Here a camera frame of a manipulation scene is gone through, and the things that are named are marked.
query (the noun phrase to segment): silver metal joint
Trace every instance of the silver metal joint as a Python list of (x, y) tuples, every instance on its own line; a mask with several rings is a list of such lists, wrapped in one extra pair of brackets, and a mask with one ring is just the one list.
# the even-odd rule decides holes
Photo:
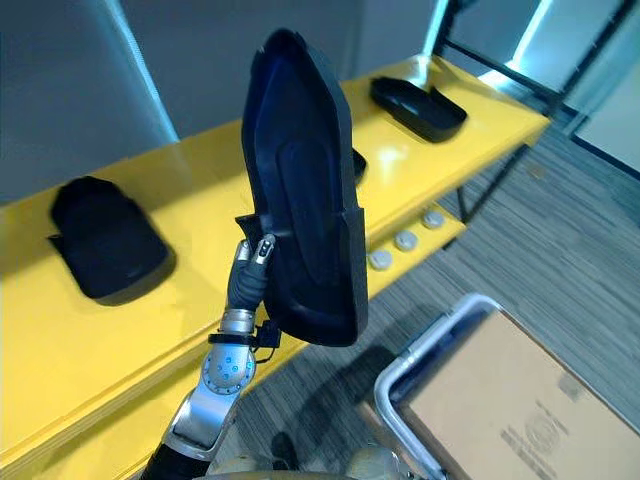
[(200, 381), (180, 406), (162, 442), (188, 457), (212, 461), (233, 421), (239, 395), (239, 391), (217, 395)]
[(242, 240), (236, 247), (235, 260), (249, 260), (251, 258), (251, 246), (247, 240)]
[(248, 345), (216, 344), (202, 365), (201, 381), (218, 395), (242, 390), (253, 379), (256, 361)]
[(256, 314), (250, 310), (232, 308), (225, 310), (220, 320), (220, 333), (251, 334), (256, 323)]

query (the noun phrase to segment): gray wall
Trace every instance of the gray wall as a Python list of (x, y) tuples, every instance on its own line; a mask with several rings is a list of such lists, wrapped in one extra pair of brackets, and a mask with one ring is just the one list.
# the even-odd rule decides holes
[(583, 125), (578, 136), (640, 172), (640, 61)]
[[(0, 7), (0, 203), (172, 141), (107, 15), (109, 1), (21, 0)], [(300, 31), (340, 78), (349, 78), (421, 51), (434, 3), (123, 0), (122, 6), (184, 137), (241, 115), (253, 53), (275, 28)], [(453, 36), (506, 62), (537, 3), (477, 1), (459, 15)], [(527, 51), (530, 73), (557, 86), (615, 4), (555, 1)], [(605, 58), (590, 77), (592, 86), (604, 85), (604, 78), (613, 89), (611, 72), (640, 52), (632, 47), (640, 44), (636, 30), (627, 30), (607, 54), (615, 61)], [(486, 71), (451, 50), (446, 57), (476, 75)], [(593, 97), (591, 87), (581, 88), (576, 98)]]
[(98, 5), (0, 7), (0, 203), (164, 143)]

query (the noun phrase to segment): cardboard box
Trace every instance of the cardboard box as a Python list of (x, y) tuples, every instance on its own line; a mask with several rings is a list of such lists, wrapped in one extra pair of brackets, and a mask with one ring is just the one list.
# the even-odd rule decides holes
[(640, 479), (640, 436), (495, 312), (401, 407), (457, 480)]

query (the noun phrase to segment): gray carpet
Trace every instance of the gray carpet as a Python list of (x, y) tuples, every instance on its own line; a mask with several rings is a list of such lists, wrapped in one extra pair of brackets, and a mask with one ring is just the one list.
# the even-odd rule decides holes
[[(451, 196), (444, 203), (455, 208)], [(309, 347), (243, 398), (219, 460), (268, 455), (286, 431), (305, 469), (340, 471), (373, 441), (354, 405), (391, 353), (473, 291), (502, 303), (640, 426), (639, 225), (640, 182), (554, 126), (458, 242), (371, 301), (357, 345)]]

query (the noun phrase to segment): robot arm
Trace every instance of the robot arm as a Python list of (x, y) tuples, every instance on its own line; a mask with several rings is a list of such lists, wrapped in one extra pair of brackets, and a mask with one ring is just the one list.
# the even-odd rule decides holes
[(152, 455), (141, 480), (185, 480), (202, 476), (214, 459), (232, 421), (242, 390), (255, 374), (252, 348), (255, 310), (267, 286), (267, 266), (275, 237), (265, 235), (251, 255), (238, 245), (229, 276), (227, 307), (212, 347), (202, 364), (198, 385), (187, 395)]

